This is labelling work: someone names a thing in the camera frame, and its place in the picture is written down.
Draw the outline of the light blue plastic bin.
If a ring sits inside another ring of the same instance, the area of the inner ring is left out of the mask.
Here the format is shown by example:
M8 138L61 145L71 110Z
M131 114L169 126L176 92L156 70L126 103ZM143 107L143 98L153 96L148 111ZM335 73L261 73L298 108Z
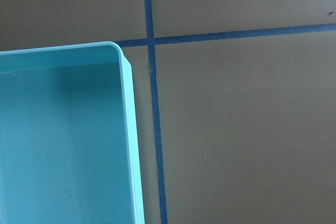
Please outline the light blue plastic bin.
M116 43L1 52L1 223L144 223L136 124Z

